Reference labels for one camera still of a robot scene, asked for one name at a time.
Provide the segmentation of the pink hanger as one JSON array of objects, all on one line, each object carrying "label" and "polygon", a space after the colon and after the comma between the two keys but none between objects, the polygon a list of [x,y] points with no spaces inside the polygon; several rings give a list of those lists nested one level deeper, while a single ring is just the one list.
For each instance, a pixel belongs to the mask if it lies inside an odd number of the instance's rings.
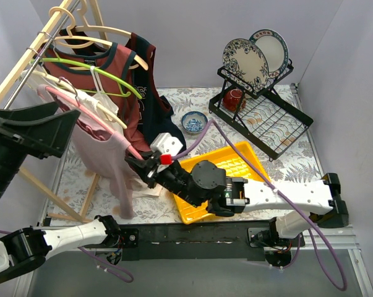
[{"label": "pink hanger", "polygon": [[105,108],[98,100],[88,95],[84,91],[74,88],[74,86],[71,85],[67,80],[60,80],[59,85],[62,86],[62,88],[55,87],[53,85],[46,85],[45,90],[54,93],[67,101],[68,104],[81,111],[84,116],[88,116],[91,119],[91,122],[94,121],[110,134],[116,134],[124,137],[123,134],[119,132],[118,128],[114,129],[112,126],[108,125],[108,123],[106,123],[104,119],[100,117],[100,114],[97,113],[97,110],[101,110],[107,118],[117,122],[118,125],[123,129],[126,129],[127,126],[114,113]]}]

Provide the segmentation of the pink tank top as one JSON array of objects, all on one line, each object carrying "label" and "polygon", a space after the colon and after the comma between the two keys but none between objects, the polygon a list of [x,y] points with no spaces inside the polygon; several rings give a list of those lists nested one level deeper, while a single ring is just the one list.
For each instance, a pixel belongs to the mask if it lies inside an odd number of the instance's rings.
[{"label": "pink tank top", "polygon": [[[36,92],[42,100],[55,101],[63,112],[77,110],[61,97],[45,90],[45,85],[38,86]],[[79,152],[103,152],[104,155],[109,155],[109,157],[103,157],[101,160],[100,157],[98,157],[98,160],[103,161],[104,172],[108,170],[111,174],[110,177],[112,178],[109,179],[109,188],[112,195],[119,201],[119,216],[123,219],[131,219],[134,216],[132,182],[135,180],[136,174],[124,160],[128,152],[128,149],[126,150],[126,141],[121,140],[121,138],[115,136],[115,134],[109,136],[109,132],[106,131],[103,131],[102,134],[104,135],[104,140],[94,139],[92,137],[93,133],[88,132],[88,129],[82,124],[79,116],[72,132],[72,142],[78,154]]]}]

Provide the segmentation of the cream hanger front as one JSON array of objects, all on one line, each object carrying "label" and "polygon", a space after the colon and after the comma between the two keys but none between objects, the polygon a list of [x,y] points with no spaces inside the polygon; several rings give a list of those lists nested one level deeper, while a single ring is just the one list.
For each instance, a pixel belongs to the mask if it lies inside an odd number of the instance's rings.
[{"label": "cream hanger front", "polygon": [[36,90],[41,84],[53,87],[61,93],[69,95],[75,102],[75,106],[80,110],[88,110],[88,115],[94,114],[106,123],[114,123],[109,126],[116,130],[122,131],[127,129],[127,125],[118,118],[118,107],[114,103],[109,103],[110,99],[105,100],[106,105],[98,99],[88,95],[84,91],[74,88],[74,86],[65,78],[57,78],[43,71],[34,70],[27,79],[27,85]]}]

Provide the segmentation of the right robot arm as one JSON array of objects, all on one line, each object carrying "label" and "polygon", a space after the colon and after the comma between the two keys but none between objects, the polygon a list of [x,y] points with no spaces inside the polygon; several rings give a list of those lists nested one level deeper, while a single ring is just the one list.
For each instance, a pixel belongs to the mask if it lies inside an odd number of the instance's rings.
[{"label": "right robot arm", "polygon": [[193,207],[204,206],[218,217],[255,210],[288,210],[273,217],[266,230],[258,232],[251,242],[261,246],[282,246],[298,234],[313,227],[343,228],[349,224],[346,202],[336,173],[327,173],[309,183],[270,183],[231,177],[208,160],[197,162],[186,171],[177,160],[158,152],[139,160],[126,157],[127,164],[149,187],[157,184]]}]

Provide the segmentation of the white tank top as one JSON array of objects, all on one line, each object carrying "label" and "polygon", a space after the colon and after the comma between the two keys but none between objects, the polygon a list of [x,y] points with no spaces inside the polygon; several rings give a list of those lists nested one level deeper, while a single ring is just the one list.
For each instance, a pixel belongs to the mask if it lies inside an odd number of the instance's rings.
[{"label": "white tank top", "polygon": [[[103,131],[106,131],[106,127],[109,128],[109,136],[112,133],[115,133],[115,136],[119,136],[121,140],[126,141],[126,150],[131,149],[132,156],[135,157],[133,153],[139,153],[142,156],[142,153],[148,152],[149,147],[147,143],[143,140],[142,142],[137,140],[137,142],[133,141],[133,144],[129,141],[131,139],[127,139],[124,137],[124,130],[123,128],[131,128],[131,124],[120,124],[120,121],[124,122],[125,120],[120,120],[117,116],[119,111],[118,106],[110,99],[107,94],[104,93],[96,93],[93,96],[90,96],[83,90],[72,88],[72,85],[68,82],[64,82],[57,77],[49,75],[42,71],[34,70],[30,77],[27,79],[26,84],[32,89],[37,90],[38,86],[40,85],[47,85],[49,87],[54,88],[55,90],[67,95],[71,98],[71,100],[75,99],[77,95],[77,101],[79,102],[82,108],[82,111],[87,111],[87,116],[85,113],[80,115],[80,119],[82,124],[86,126],[88,132],[93,133],[93,138],[97,140],[104,140],[104,135],[102,134]],[[101,125],[96,123],[90,115],[95,116],[95,118],[99,119],[99,122],[102,121],[104,123],[105,128]],[[86,168],[92,170],[93,172],[101,175],[102,177],[107,178],[108,180],[112,177],[108,170],[104,172],[103,169],[103,161],[99,161],[103,159],[103,157],[109,157],[109,155],[104,155],[103,152],[99,153],[82,153],[79,152],[82,161],[85,163]],[[134,178],[136,181],[132,182],[132,188],[134,191],[140,194],[133,194],[133,197],[145,197],[145,196],[152,196],[157,197],[160,195],[162,187],[160,185],[155,186],[153,189],[150,189],[142,180],[138,177]]]}]

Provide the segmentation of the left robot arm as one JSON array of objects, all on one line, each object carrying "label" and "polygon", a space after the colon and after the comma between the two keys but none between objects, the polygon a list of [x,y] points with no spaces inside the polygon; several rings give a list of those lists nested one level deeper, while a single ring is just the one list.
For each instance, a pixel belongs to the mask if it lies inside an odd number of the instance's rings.
[{"label": "left robot arm", "polygon": [[[62,157],[79,110],[58,112],[55,102],[0,109],[0,199],[27,156]],[[120,229],[111,216],[61,230],[22,228],[0,238],[0,284],[27,274],[59,253],[86,245],[117,245]]]}]

